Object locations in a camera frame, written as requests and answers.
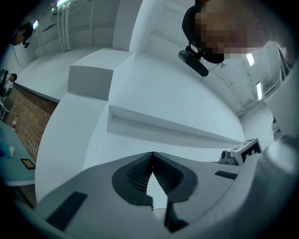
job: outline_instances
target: fluorescent light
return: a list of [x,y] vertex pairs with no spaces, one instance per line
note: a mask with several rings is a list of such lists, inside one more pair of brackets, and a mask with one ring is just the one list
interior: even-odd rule
[[33,29],[37,29],[38,27],[38,20],[35,20],[35,22],[32,24]]
[[63,5],[64,3],[68,2],[68,1],[70,1],[70,0],[58,0],[56,6],[59,7],[60,5]]
[[252,54],[251,54],[251,53],[246,54],[246,57],[247,57],[247,60],[248,60],[248,62],[249,62],[249,65],[252,66],[253,63],[254,63],[254,59],[253,59]]
[[258,95],[258,100],[262,99],[262,84],[259,82],[256,84],[256,89],[257,89],[257,95]]

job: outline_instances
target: brick wall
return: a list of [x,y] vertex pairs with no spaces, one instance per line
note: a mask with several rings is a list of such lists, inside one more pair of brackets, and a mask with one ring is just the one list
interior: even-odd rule
[[37,96],[18,85],[14,85],[9,97],[14,104],[5,123],[11,125],[18,115],[16,132],[28,153],[36,161],[43,132],[57,103]]

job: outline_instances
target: bottle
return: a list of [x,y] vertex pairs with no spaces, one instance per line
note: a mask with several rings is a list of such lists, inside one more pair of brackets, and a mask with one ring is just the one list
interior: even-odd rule
[[14,131],[15,130],[15,126],[17,124],[17,118],[18,118],[18,115],[15,116],[15,119],[13,121],[13,123],[11,124],[11,129]]

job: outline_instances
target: white device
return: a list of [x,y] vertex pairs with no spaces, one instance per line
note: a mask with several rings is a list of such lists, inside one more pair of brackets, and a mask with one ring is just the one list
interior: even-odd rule
[[258,138],[256,138],[247,140],[232,148],[230,150],[230,156],[236,159],[239,166],[242,166],[250,155],[260,154],[261,152],[262,148],[260,142],[258,141]]

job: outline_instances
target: blue table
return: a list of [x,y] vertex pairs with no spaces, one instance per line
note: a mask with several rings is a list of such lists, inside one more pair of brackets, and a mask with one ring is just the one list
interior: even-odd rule
[[0,144],[14,147],[14,157],[0,157],[0,173],[7,186],[23,186],[35,183],[35,169],[27,169],[20,159],[35,161],[23,146],[18,134],[0,121]]

